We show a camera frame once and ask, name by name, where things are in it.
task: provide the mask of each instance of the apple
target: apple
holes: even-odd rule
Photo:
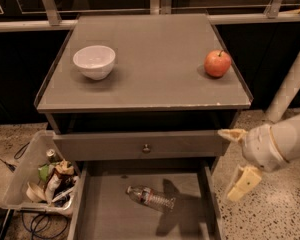
[[[223,50],[213,50],[204,60],[206,73],[213,77],[222,77],[231,66],[231,57]]]

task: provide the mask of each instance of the closed drawer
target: closed drawer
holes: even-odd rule
[[[70,161],[215,157],[223,154],[216,131],[91,133],[56,135]]]
[[[85,162],[68,240],[225,239],[208,166],[171,160]],[[134,185],[169,192],[174,209],[162,214],[133,202],[126,189]]]

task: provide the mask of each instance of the terrazzo floor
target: terrazzo floor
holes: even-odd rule
[[[297,113],[300,113],[300,109],[290,109],[284,117],[289,118]],[[263,111],[243,111],[235,127],[249,130],[265,122]],[[0,126],[0,158],[18,165],[19,161],[14,159],[14,154],[30,141],[37,131],[45,129],[46,126],[46,124]],[[300,160],[275,173],[263,174],[262,182],[249,195],[237,203],[232,203],[224,198],[224,194],[238,164],[246,164],[241,156],[241,149],[235,144],[230,144],[213,174],[225,238],[228,240],[300,239]],[[13,173],[0,162],[0,198],[12,177]],[[26,215],[27,226],[35,215]],[[53,217],[44,234],[47,236],[56,234],[65,226],[64,223],[62,217]],[[66,236],[67,230],[54,239],[66,239]],[[31,234],[22,224],[19,212],[14,213],[5,239],[31,239]]]

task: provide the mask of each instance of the white pole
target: white pole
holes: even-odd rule
[[[300,90],[300,52],[266,111],[267,118],[276,123]]]

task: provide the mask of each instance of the plastic bin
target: plastic bin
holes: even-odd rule
[[[53,142],[54,135],[55,133],[53,131],[45,130],[39,131],[34,135],[3,197],[2,208],[17,211],[59,213],[65,216],[72,215],[79,181],[76,183],[70,201],[64,207],[53,207],[47,203],[33,203],[26,195],[28,182],[38,184],[40,181],[38,167],[48,163],[46,151],[52,148],[59,152]]]

